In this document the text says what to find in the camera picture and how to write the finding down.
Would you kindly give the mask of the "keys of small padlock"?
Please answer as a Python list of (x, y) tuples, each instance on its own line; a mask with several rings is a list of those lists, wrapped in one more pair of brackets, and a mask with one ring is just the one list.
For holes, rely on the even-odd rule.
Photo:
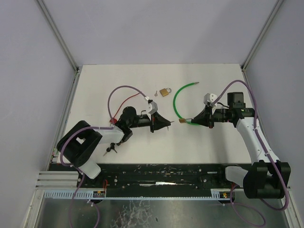
[(169, 121), (170, 123), (167, 125), (167, 130), (169, 131), (169, 127), (171, 126), (172, 123), (174, 123), (175, 121)]

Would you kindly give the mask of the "small brass padlock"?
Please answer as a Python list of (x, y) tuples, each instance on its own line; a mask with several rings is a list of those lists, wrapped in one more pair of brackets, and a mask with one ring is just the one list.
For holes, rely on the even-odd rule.
[(182, 124), (192, 124), (192, 119), (191, 118), (179, 118), (179, 123), (182, 123)]

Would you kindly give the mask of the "large brass padlock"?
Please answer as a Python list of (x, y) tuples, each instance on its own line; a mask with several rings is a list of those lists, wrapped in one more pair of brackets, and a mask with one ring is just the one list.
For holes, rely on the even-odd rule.
[(159, 92), (162, 97), (165, 97), (165, 96), (169, 95), (172, 92), (172, 90), (170, 88), (164, 88), (164, 89), (161, 89)]

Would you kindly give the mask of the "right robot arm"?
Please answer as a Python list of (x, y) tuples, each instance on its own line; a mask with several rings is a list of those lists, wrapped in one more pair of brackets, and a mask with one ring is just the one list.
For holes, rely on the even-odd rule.
[(191, 122), (210, 129), (215, 123), (232, 123), (242, 136), (251, 159), (251, 168), (245, 170), (239, 166), (227, 166), (226, 179), (243, 188), (249, 199), (283, 198), (291, 168), (271, 150), (260, 131), (258, 120), (254, 119), (255, 110), (246, 107), (242, 92), (228, 93), (227, 108), (219, 109), (216, 99), (217, 95), (207, 93), (204, 96), (205, 108)]

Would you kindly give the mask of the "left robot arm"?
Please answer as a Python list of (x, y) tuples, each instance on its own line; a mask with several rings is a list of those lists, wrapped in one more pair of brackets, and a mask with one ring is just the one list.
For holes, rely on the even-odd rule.
[(149, 127), (150, 132), (169, 127), (171, 122), (158, 112), (137, 114), (128, 106), (112, 127), (93, 127), (86, 121), (79, 121), (56, 145), (60, 152), (60, 162), (75, 167), (90, 179), (95, 179), (101, 168), (91, 159), (99, 144), (110, 144), (107, 152), (115, 151), (115, 146), (127, 142), (133, 135), (133, 128)]

